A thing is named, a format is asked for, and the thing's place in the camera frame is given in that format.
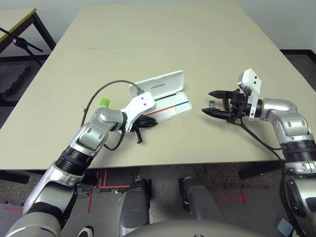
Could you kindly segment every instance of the blue line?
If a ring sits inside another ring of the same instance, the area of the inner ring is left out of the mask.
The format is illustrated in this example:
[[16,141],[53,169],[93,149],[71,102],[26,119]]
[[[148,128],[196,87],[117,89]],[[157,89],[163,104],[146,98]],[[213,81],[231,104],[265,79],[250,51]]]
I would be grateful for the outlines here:
[[185,102],[182,102],[182,103],[180,103],[180,104],[176,104],[174,107],[176,107],[176,106],[178,106],[178,105],[183,105],[183,104],[186,104],[186,103],[188,103],[189,101],[185,101]]

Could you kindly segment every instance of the table leg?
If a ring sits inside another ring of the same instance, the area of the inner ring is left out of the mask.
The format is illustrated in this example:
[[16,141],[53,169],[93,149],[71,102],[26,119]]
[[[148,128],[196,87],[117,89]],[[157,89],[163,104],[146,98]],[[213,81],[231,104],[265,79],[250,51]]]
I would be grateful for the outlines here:
[[33,13],[32,17],[34,18],[34,26],[40,33],[40,35],[43,37],[45,42],[48,44],[49,48],[53,50],[56,46],[55,41],[53,40],[52,36],[44,26],[43,22],[40,20],[39,16],[37,15],[36,12]]
[[17,101],[6,101],[0,98],[0,107],[14,107],[17,103]]

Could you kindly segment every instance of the table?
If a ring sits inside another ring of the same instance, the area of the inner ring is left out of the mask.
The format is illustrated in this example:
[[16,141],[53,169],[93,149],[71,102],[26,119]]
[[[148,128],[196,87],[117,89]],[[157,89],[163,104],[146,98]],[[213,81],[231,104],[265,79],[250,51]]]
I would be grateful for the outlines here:
[[[36,8],[0,10],[0,27],[16,36],[22,34],[31,24],[34,24],[50,49],[53,50],[56,43],[37,15]],[[12,37],[0,31],[0,53],[11,43]],[[16,104],[16,101],[5,101],[0,98],[0,106],[2,107],[12,107]]]
[[[185,72],[192,112],[142,130],[140,145],[134,134],[126,135],[116,151],[103,149],[91,167],[274,160],[238,126],[201,112],[211,99],[208,92],[236,89],[248,68],[262,80],[261,98],[295,102],[316,133],[315,92],[236,3],[85,7],[0,130],[1,169],[47,168],[76,134],[83,108],[105,83],[176,70]],[[88,117],[101,97],[111,99],[112,109],[130,100],[125,84],[100,94]],[[277,147],[268,122],[246,124]],[[107,144],[113,146],[118,138],[111,133]]]

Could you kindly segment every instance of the black table frame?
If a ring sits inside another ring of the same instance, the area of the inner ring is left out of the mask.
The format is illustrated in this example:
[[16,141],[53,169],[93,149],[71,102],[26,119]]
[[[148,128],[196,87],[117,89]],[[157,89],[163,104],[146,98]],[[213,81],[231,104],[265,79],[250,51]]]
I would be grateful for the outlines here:
[[[35,28],[39,34],[43,37],[44,41],[47,43],[49,48],[53,50],[56,46],[55,41],[52,36],[44,26],[43,22],[40,20],[36,12],[30,15],[21,25],[19,25],[13,33],[16,36],[22,34],[30,25],[34,24]],[[12,43],[12,38],[7,36],[0,42],[0,53],[3,52],[10,44]],[[17,104],[17,101],[6,101],[0,98],[0,107],[14,107]]]

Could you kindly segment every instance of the red line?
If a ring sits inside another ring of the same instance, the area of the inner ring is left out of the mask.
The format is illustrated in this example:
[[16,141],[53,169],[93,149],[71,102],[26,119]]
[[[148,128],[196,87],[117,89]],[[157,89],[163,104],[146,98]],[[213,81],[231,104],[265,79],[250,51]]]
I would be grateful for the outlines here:
[[23,211],[21,208],[13,208],[13,207],[4,207],[5,210],[9,211]]
[[108,172],[105,170],[105,171],[104,171],[103,186],[105,186],[105,182],[106,182],[106,180],[107,180],[107,174],[108,174]]
[[246,205],[246,200],[243,198],[244,195],[243,195],[243,190],[242,190],[241,186],[239,187],[239,190],[240,190],[240,194],[241,194],[241,197],[242,197],[242,204]]
[[90,213],[90,209],[91,209],[91,204],[92,204],[92,192],[90,193],[90,198],[89,198],[89,206],[88,206],[88,213]]
[[[97,171],[97,178],[99,177],[99,171]],[[98,185],[98,184],[97,184]],[[94,188],[96,189],[97,188],[97,185],[94,186]]]
[[174,105],[173,105],[173,106],[169,106],[169,107],[167,107],[167,108],[164,108],[164,109],[162,109],[162,110],[157,110],[157,111],[155,111],[155,112],[146,114],[146,116],[153,115],[153,114],[155,114],[155,113],[158,113],[158,112],[161,112],[161,111],[164,111],[164,110],[167,110],[167,109],[171,109],[171,108],[173,108],[173,107],[174,107]]
[[228,200],[240,200],[240,199],[251,199],[252,196],[239,196],[239,197],[219,197],[216,200],[217,201],[228,201]]
[[116,185],[116,186],[102,186],[102,189],[119,189],[119,188],[129,188],[130,185]]

